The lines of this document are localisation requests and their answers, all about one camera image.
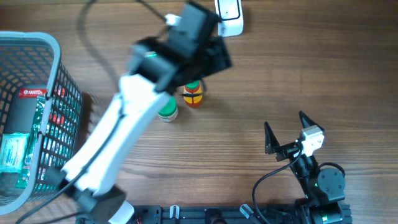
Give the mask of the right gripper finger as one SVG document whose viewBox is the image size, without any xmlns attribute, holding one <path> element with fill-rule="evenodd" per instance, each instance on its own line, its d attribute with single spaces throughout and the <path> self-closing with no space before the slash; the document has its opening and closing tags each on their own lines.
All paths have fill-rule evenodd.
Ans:
<svg viewBox="0 0 398 224">
<path fill-rule="evenodd" d="M 321 131 L 325 130 L 322 126 L 314 122 L 314 120 L 310 119 L 303 111 L 299 111 L 298 115 L 300 118 L 300 122 L 304 128 L 309 128 L 311 126 L 318 126 L 321 129 Z"/>
<path fill-rule="evenodd" d="M 280 144 L 279 144 L 277 138 L 275 137 L 275 135 L 267 121 L 264 123 L 264 130 L 265 130 L 265 136 L 266 136 L 265 152 L 267 154 L 276 153 L 280 148 Z"/>
</svg>

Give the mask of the red sauce bottle green cap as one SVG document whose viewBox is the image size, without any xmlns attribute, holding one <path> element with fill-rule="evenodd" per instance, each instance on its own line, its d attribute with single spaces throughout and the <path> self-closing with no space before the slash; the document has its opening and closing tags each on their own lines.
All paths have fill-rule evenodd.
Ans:
<svg viewBox="0 0 398 224">
<path fill-rule="evenodd" d="M 203 88 L 199 80 L 189 83 L 183 87 L 183 99 L 191 108 L 197 108 L 203 101 Z"/>
</svg>

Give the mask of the green lid spice jar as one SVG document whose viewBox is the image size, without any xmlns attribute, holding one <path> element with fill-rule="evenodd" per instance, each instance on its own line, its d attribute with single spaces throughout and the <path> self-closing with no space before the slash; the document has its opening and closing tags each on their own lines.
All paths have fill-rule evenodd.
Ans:
<svg viewBox="0 0 398 224">
<path fill-rule="evenodd" d="M 164 122 L 171 122 L 178 116 L 178 104 L 174 97 L 158 112 L 158 117 Z"/>
</svg>

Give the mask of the red instant coffee stick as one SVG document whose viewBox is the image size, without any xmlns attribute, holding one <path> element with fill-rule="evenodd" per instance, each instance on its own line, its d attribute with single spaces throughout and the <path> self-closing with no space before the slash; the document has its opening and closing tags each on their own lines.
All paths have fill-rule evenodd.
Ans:
<svg viewBox="0 0 398 224">
<path fill-rule="evenodd" d="M 36 98 L 38 96 L 45 96 L 47 94 L 47 89 L 45 88 L 20 88 L 19 98 Z"/>
</svg>

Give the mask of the teal wet wipes pack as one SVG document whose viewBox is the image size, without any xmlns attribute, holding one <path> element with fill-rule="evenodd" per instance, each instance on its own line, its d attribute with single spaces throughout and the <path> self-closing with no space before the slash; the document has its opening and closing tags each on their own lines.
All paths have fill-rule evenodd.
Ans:
<svg viewBox="0 0 398 224">
<path fill-rule="evenodd" d="M 1 143 L 1 173 L 19 173 L 29 143 L 28 133 L 4 134 Z"/>
</svg>

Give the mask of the green glove package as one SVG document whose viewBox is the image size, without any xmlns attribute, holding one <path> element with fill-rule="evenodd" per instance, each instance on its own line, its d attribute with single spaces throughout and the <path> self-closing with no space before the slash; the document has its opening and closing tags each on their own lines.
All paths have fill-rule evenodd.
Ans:
<svg viewBox="0 0 398 224">
<path fill-rule="evenodd" d="M 42 121 L 42 116 L 44 113 L 45 102 L 46 102 L 46 100 L 43 96 L 37 97 L 37 104 L 36 104 L 35 113 L 34 113 L 34 117 L 33 117 L 32 129 L 31 129 L 30 137 L 29 137 L 29 144 L 27 146 L 27 149 L 25 150 L 24 161 L 22 163 L 22 170 L 21 170 L 21 173 L 19 174 L 17 184 L 16 184 L 16 187 L 18 189 L 25 189 L 27 187 L 27 184 L 29 181 L 30 168 L 34 161 L 33 160 L 34 149 L 35 149 L 35 144 L 38 141 L 38 133 L 39 133 L 40 124 Z"/>
</svg>

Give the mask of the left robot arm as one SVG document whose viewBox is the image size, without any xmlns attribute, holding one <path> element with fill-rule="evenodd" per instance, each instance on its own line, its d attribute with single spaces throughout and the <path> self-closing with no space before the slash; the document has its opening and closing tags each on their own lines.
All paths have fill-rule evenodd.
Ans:
<svg viewBox="0 0 398 224">
<path fill-rule="evenodd" d="M 181 86 L 228 69 L 224 40 L 214 35 L 221 17 L 193 1 L 168 26 L 167 38 L 146 37 L 132 46 L 119 91 L 81 149 L 47 177 L 96 223 L 127 223 L 134 207 L 116 177 L 141 134 Z"/>
</svg>

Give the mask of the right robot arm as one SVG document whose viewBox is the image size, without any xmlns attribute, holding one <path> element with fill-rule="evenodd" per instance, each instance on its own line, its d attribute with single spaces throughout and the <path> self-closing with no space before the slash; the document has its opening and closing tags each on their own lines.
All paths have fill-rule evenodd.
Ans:
<svg viewBox="0 0 398 224">
<path fill-rule="evenodd" d="M 264 123 L 265 153 L 275 154 L 278 162 L 288 160 L 304 198 L 295 201 L 295 216 L 300 223 L 352 223 L 350 206 L 345 199 L 345 170 L 333 162 L 318 163 L 315 151 L 323 146 L 325 129 L 298 112 L 302 130 L 288 144 L 279 144 L 269 123 Z"/>
</svg>

